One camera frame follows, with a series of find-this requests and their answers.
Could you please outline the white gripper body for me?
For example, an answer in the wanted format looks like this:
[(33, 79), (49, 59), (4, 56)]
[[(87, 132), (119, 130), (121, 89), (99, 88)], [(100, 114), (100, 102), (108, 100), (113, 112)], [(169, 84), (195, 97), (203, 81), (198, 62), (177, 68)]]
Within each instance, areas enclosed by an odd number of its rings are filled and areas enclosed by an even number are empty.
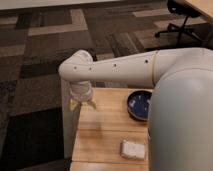
[(71, 97), (78, 102), (89, 101), (93, 96), (92, 85), (90, 81), (72, 82), (70, 84)]

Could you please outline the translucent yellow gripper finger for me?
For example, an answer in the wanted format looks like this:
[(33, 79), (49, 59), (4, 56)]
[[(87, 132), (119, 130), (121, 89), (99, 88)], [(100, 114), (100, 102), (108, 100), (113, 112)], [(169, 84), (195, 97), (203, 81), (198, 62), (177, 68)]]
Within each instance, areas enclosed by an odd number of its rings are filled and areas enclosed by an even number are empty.
[(78, 106), (79, 102), (73, 99), (70, 100), (70, 110), (73, 111)]
[(86, 104), (89, 105), (89, 106), (91, 106), (93, 109), (96, 109), (96, 104), (95, 104), (94, 101), (88, 100), (88, 101), (86, 101)]

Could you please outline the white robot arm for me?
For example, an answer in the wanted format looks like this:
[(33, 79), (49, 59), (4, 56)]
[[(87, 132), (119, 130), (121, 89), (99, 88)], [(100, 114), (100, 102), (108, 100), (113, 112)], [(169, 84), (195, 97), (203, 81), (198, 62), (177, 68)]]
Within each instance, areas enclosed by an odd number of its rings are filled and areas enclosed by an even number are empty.
[(213, 50), (162, 49), (95, 61), (86, 50), (58, 69), (78, 102), (92, 98), (93, 81), (150, 88), (150, 171), (213, 171)]

